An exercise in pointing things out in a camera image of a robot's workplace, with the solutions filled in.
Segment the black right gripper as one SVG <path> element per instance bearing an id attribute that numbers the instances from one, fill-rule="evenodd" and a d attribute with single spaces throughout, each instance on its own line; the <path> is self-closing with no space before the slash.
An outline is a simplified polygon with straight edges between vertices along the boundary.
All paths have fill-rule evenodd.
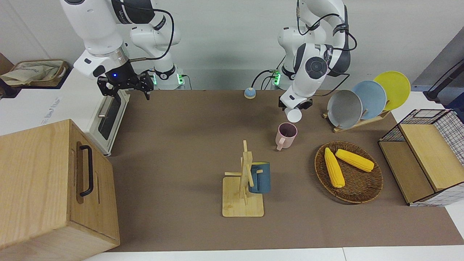
<path id="1" fill-rule="evenodd" d="M 127 61 L 123 65 L 111 69 L 105 73 L 106 78 L 98 78 L 97 85 L 103 96 L 111 96 L 114 99 L 119 99 L 116 96 L 118 91 L 122 89 L 141 87 L 147 100 L 150 100 L 151 91 L 154 90 L 154 82 L 148 71 L 141 73 L 138 78 L 131 64 Z"/>

